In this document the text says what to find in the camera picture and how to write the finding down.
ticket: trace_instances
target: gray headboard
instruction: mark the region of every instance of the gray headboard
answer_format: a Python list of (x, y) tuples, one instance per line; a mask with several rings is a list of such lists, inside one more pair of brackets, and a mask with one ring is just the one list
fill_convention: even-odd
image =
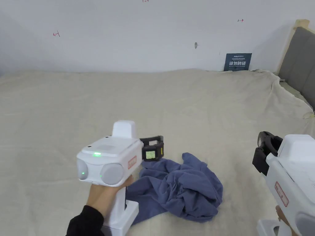
[(279, 77), (298, 90), (315, 108), (315, 34), (302, 27), (296, 29)]

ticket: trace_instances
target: human hand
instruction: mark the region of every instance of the human hand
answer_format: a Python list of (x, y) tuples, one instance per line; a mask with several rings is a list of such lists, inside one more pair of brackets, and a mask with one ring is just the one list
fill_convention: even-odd
[(103, 217), (108, 214), (116, 194), (124, 187), (131, 185), (133, 182), (132, 175), (119, 187), (109, 187), (103, 185), (91, 185), (90, 194), (87, 201), (87, 205), (98, 210)]
[[(281, 208), (280, 208), (279, 205), (276, 206), (276, 211), (277, 211), (277, 214), (278, 214), (278, 219), (279, 219), (279, 221), (282, 220), (286, 225), (290, 226), (290, 224), (289, 224), (287, 218), (285, 217), (285, 215), (284, 215), (284, 213), (282, 212), (282, 210), (281, 210)], [(292, 236), (298, 236), (298, 235), (294, 232), (294, 230), (292, 229), (291, 226), (290, 226), (290, 228), (291, 228)]]

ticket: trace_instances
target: blue sign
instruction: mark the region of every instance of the blue sign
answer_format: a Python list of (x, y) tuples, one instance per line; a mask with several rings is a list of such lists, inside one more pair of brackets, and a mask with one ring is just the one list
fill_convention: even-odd
[(251, 53), (227, 53), (224, 71), (248, 70), (251, 58)]

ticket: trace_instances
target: wall mark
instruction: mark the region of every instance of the wall mark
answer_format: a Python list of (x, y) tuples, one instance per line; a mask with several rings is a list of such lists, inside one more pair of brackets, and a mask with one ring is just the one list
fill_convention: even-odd
[(57, 30), (57, 33), (56, 33), (56, 34), (53, 33), (53, 36), (56, 36), (56, 35), (58, 35), (58, 36), (60, 37), (58, 30)]

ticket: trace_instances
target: blue cloth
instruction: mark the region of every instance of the blue cloth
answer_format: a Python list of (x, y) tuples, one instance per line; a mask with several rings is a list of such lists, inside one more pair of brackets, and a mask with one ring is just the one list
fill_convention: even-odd
[(222, 203), (223, 186), (217, 176), (190, 153), (182, 165), (167, 159), (143, 162), (140, 179), (127, 188), (126, 199), (139, 203), (133, 224), (166, 211), (197, 222), (206, 222)]

